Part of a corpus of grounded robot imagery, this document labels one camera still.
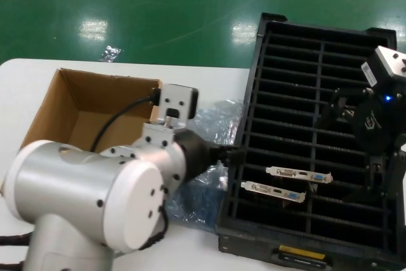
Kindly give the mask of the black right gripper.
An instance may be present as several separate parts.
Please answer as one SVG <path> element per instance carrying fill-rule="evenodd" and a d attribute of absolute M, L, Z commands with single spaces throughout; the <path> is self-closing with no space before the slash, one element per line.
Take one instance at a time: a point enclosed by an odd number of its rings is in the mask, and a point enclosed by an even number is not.
<path fill-rule="evenodd" d="M 357 104 L 354 109 L 348 100 Z M 389 80 L 374 87 L 336 89 L 322 109 L 316 128 L 327 129 L 337 119 L 350 123 L 355 140 L 367 155 L 365 185 L 343 202 L 372 203 L 395 199 L 405 175 L 405 151 L 382 154 L 405 134 L 405 81 Z"/>

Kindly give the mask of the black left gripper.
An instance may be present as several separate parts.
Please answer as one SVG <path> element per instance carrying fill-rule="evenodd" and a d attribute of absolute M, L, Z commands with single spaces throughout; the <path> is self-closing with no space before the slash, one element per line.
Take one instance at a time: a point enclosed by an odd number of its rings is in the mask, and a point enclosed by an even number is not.
<path fill-rule="evenodd" d="M 174 134 L 174 142 L 185 157 L 186 171 L 185 182 L 206 172 L 209 166 L 223 161 L 226 168 L 237 164 L 237 158 L 244 155 L 244 149 L 235 145 L 219 145 L 208 142 L 194 131 L 180 129 Z"/>

